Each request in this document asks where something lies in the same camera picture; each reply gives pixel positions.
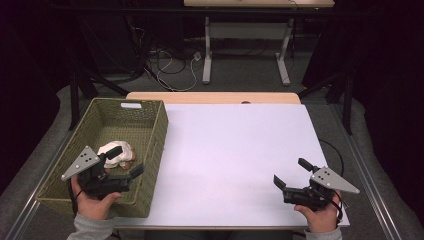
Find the cream baby bodysuit brown trim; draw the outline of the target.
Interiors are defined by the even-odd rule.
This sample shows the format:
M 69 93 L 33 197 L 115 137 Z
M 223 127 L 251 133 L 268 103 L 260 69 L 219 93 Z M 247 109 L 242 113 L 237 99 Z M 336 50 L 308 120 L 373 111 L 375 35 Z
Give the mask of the cream baby bodysuit brown trim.
M 114 158 L 106 158 L 104 167 L 106 169 L 112 169 L 120 166 L 124 170 L 129 170 L 135 161 L 135 151 L 134 148 L 127 143 L 126 141 L 112 141 L 106 145 L 101 146 L 98 149 L 97 154 L 106 153 L 109 150 L 121 147 L 122 152 Z

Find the desk with white legs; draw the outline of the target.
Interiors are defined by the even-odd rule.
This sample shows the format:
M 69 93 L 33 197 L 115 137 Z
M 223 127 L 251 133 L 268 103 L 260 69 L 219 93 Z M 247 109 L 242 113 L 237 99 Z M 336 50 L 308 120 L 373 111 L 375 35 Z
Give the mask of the desk with white legs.
M 183 0 L 185 7 L 205 8 L 252 8 L 265 10 L 266 8 L 280 10 L 313 10 L 331 9 L 334 0 Z M 288 18 L 282 23 L 247 23 L 247 22 L 216 22 L 209 17 L 205 18 L 205 59 L 203 68 L 203 83 L 211 82 L 212 50 L 211 39 L 262 39 L 281 40 L 280 51 L 275 54 L 281 82 L 283 86 L 290 85 L 289 72 L 284 57 L 294 28 L 294 18 Z

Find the black metal stand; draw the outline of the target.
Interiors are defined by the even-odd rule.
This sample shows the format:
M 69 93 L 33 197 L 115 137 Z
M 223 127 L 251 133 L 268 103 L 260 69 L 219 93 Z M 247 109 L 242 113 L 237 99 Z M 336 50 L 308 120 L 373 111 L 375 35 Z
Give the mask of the black metal stand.
M 326 102 L 333 104 L 337 103 L 340 98 L 343 98 L 342 104 L 342 125 L 345 131 L 351 135 L 351 111 L 352 111 L 352 94 L 353 94 L 353 74 L 349 70 L 338 72 L 311 87 L 307 87 L 298 93 L 300 99 L 305 98 L 313 92 L 321 90 L 329 86 L 327 95 L 325 96 Z
M 94 86 L 100 83 L 103 86 L 113 90 L 121 96 L 126 96 L 128 91 L 107 80 L 100 74 L 81 65 L 76 64 L 73 67 L 73 76 L 70 80 L 70 101 L 71 101 L 71 124 L 69 129 L 73 130 L 80 120 L 79 92 L 82 92 L 87 99 L 93 99 L 98 96 Z

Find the aluminium frame rail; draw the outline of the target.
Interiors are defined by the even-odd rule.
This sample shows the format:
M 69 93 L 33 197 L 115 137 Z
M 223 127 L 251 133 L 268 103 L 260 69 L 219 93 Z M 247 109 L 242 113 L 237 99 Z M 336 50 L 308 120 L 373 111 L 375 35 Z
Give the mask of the aluminium frame rail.
M 367 168 L 365 159 L 357 143 L 355 142 L 354 137 L 348 134 L 343 125 L 343 114 L 341 113 L 340 108 L 334 104 L 330 104 L 329 108 L 332 113 L 332 117 L 336 120 L 338 128 L 342 132 L 344 139 L 347 141 L 347 144 L 353 155 L 353 165 L 356 169 L 359 179 L 361 180 L 364 192 L 366 193 L 372 209 L 378 219 L 380 227 L 384 232 L 386 240 L 403 240 L 399 229 L 397 228 L 391 214 L 389 213 L 387 204 L 383 200 L 371 175 L 371 172 Z
M 46 134 L 0 196 L 0 223 L 4 240 L 20 240 L 40 203 L 36 194 L 58 160 L 70 134 Z

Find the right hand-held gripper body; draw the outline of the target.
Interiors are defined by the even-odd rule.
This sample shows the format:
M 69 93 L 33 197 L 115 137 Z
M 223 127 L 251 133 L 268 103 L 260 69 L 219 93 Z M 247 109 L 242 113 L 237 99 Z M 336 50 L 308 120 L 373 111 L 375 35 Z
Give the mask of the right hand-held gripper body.
M 302 205 L 313 211 L 322 210 L 333 204 L 338 191 L 359 194 L 360 190 L 328 167 L 314 170 L 309 185 L 304 188 L 291 188 L 283 185 L 285 203 Z

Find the person's left hand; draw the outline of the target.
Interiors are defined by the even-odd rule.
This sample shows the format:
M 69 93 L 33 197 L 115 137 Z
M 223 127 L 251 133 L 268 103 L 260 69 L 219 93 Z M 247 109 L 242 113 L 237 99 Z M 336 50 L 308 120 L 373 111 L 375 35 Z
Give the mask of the person's left hand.
M 121 197 L 119 192 L 110 193 L 102 200 L 90 197 L 82 190 L 81 186 L 79 185 L 77 175 L 71 178 L 71 186 L 74 194 L 74 200 L 76 201 L 77 205 L 77 213 L 90 219 L 108 219 L 111 206 Z

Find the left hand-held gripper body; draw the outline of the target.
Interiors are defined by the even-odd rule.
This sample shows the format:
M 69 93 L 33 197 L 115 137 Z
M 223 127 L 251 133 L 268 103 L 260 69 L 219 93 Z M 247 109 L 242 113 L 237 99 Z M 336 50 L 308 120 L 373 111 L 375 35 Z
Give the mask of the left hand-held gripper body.
M 104 168 L 105 153 L 98 155 L 91 147 L 85 146 L 74 162 L 61 175 L 62 181 L 78 176 L 82 190 L 94 197 L 104 198 L 113 192 L 128 192 L 132 179 L 127 175 L 111 175 Z

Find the green woven basket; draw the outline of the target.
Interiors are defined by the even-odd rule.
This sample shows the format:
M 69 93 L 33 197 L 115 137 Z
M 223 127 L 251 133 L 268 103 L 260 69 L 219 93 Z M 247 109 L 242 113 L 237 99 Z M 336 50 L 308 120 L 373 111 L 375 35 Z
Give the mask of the green woven basket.
M 168 117 L 160 100 L 93 99 L 39 189 L 36 200 L 59 213 L 70 214 L 72 204 L 67 184 L 61 175 L 84 147 L 98 150 L 109 142 L 125 141 L 134 149 L 134 164 L 141 164 L 144 172 L 133 180 L 130 190 L 113 204 L 112 211 L 120 217 L 147 217 L 167 128 Z

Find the person's right hand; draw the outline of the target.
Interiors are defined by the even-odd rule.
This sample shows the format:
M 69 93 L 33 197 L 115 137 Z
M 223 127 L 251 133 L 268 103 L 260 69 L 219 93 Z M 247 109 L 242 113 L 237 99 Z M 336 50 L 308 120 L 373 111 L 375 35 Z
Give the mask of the person's right hand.
M 300 212 L 307 220 L 311 233 L 327 233 L 334 231 L 338 225 L 339 192 L 333 194 L 332 201 L 323 209 L 312 211 L 310 208 L 296 205 L 294 210 Z

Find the white board sheet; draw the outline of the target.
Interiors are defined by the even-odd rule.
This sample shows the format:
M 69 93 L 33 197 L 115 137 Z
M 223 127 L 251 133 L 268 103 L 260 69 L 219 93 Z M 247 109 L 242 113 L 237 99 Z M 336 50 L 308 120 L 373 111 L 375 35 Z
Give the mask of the white board sheet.
M 296 229 L 305 218 L 274 185 L 303 188 L 301 158 L 327 161 L 301 104 L 169 104 L 150 214 L 121 229 Z

